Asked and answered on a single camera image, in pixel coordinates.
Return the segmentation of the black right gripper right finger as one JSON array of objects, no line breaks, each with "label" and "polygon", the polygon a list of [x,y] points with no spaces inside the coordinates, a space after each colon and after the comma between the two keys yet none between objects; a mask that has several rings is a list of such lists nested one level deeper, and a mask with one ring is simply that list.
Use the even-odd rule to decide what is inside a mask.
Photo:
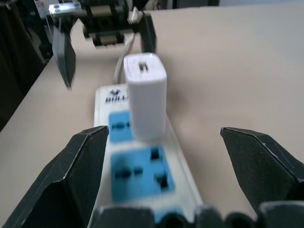
[{"label": "black right gripper right finger", "polygon": [[267,134],[223,127],[237,181],[254,211],[268,201],[304,199],[304,164]]}]

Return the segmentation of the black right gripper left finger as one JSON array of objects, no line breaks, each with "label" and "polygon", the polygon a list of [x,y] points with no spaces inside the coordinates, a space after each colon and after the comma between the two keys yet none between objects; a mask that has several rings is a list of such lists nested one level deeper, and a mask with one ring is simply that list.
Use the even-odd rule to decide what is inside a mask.
[{"label": "black right gripper left finger", "polygon": [[108,126],[75,134],[35,179],[5,228],[86,228],[99,191]]}]

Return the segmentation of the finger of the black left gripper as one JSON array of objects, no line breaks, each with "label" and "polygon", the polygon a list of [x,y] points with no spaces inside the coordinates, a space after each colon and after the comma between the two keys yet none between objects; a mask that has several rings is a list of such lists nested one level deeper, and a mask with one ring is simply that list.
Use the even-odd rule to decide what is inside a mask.
[{"label": "finger of the black left gripper", "polygon": [[139,22],[139,34],[141,37],[141,49],[143,53],[156,53],[157,36],[152,16],[143,12]]},{"label": "finger of the black left gripper", "polygon": [[62,79],[68,89],[72,87],[76,68],[76,54],[71,44],[70,32],[81,12],[79,2],[50,4],[49,14],[53,20],[52,51]]}]

